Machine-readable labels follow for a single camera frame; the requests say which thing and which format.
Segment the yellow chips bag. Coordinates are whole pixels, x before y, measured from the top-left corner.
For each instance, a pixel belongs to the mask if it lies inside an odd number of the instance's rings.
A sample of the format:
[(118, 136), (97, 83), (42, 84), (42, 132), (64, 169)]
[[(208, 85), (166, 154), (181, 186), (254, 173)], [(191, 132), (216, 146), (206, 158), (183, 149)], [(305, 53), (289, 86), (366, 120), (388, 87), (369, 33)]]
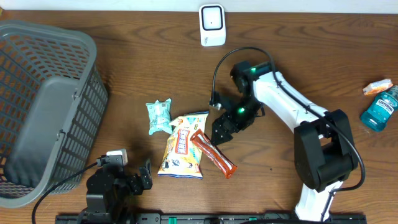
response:
[(208, 111), (185, 114), (171, 121), (173, 131), (167, 140), (158, 176), (202, 179), (202, 151), (190, 140), (198, 130), (204, 131)]

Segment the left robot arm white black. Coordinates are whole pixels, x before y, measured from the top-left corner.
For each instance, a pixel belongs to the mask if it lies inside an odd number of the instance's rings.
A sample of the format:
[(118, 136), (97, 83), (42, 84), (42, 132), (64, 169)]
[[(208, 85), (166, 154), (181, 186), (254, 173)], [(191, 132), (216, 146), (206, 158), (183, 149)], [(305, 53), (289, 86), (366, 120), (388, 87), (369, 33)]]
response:
[(153, 186), (150, 160), (139, 167), (139, 173), (127, 175), (121, 156), (97, 160), (100, 168), (87, 180), (87, 207), (78, 215), (78, 223), (135, 223), (129, 211), (133, 196)]

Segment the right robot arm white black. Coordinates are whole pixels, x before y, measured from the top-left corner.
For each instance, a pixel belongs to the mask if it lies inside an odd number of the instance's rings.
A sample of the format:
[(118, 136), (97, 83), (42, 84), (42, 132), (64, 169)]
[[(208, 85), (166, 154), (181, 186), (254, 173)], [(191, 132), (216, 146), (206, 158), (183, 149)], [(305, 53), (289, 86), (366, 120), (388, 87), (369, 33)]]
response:
[(295, 207), (298, 219), (330, 221), (330, 207), (343, 182), (361, 167), (347, 115), (329, 112), (293, 88), (272, 62), (233, 66), (230, 76), (243, 97), (234, 101), (213, 90), (210, 105), (225, 112), (212, 125), (214, 145), (232, 140), (255, 120), (262, 106), (270, 108), (294, 134), (295, 169), (303, 182)]

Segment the teal snack packet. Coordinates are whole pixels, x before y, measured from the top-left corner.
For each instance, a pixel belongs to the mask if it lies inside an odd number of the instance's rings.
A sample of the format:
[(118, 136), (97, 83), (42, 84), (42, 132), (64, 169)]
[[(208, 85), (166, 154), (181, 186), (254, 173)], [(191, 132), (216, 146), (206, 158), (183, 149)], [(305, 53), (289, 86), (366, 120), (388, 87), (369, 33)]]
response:
[(149, 114), (149, 135), (153, 135), (157, 131), (172, 133), (170, 125), (170, 107), (172, 99), (169, 98), (163, 102), (156, 100), (155, 103), (146, 103)]

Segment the red Top chocolate bar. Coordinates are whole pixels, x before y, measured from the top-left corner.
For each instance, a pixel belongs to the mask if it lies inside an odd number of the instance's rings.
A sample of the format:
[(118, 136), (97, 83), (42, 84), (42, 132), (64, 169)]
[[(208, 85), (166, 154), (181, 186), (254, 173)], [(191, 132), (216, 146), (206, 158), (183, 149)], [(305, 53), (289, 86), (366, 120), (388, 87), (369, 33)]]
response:
[(207, 135), (201, 129), (197, 130), (190, 140), (223, 172), (227, 179), (232, 177), (237, 170), (237, 166), (225, 157), (216, 146), (212, 145)]

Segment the teal mouthwash bottle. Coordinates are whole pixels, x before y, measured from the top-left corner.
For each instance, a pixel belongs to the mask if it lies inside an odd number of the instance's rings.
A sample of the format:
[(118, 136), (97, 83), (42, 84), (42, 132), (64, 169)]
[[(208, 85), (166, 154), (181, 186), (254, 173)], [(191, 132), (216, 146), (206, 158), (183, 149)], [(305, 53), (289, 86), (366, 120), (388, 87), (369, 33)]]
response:
[(397, 111), (397, 85), (379, 93), (360, 120), (376, 132), (382, 131), (392, 114)]

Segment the orange tissue pack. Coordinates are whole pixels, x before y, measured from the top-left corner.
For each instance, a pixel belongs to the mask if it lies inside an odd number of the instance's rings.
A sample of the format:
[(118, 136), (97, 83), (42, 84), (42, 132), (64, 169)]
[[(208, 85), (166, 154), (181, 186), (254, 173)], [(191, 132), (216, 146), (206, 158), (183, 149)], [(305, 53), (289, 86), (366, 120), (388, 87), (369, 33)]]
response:
[(383, 79), (377, 82), (372, 82), (363, 88), (363, 94), (374, 95), (386, 91), (393, 86), (391, 79)]

